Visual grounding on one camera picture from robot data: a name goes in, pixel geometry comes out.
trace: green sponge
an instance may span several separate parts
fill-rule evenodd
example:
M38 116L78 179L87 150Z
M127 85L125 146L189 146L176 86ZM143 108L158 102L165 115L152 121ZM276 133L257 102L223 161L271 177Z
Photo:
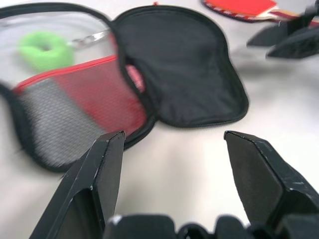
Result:
M18 46L22 57L38 72L72 66L74 52L58 34L36 31L24 36Z

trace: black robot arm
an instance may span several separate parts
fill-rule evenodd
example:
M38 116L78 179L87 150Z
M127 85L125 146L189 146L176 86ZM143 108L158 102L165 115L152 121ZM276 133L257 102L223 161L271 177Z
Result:
M113 216L123 132L101 136L67 172L31 239L318 239L319 195L265 140L224 137L238 194L251 222L220 217L214 233L198 224L178 231L167 216Z

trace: paddle handle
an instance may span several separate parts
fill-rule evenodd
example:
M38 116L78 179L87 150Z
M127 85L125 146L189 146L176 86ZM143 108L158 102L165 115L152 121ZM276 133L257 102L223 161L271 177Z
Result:
M285 10L272 10L269 12L271 15L275 15L281 19L294 19L296 17L298 17L299 15L293 12L289 12L289 11L285 11ZM319 25L319 21L317 20L312 20L312 22L310 23L310 26L318 26Z

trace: red zipper trim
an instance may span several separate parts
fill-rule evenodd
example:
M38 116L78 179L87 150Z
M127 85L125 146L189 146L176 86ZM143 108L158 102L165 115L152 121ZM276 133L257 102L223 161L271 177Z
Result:
M62 68L62 69L44 72L44 73L33 76L33 77L17 84L17 86L14 88L14 92L16 92L17 94L21 94L25 88L27 88L28 86L30 86L34 83L42 81L43 79L47 79L49 77L53 77L53 76L57 76L57 75L61 75L61 74L67 74L67 73L72 73L75 71L83 70L85 68L100 65L100 64L103 64L105 62L113 61L115 59L116 59L116 55L111 55L111 56L103 57L101 59L81 63L81 64L78 64L75 66L70 66L67 68Z

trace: gray mesh fabric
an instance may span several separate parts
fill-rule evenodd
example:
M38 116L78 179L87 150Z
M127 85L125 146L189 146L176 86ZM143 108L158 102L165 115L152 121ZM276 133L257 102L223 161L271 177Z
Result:
M50 78L27 87L20 100L32 116L36 153L50 166L76 161L106 133Z

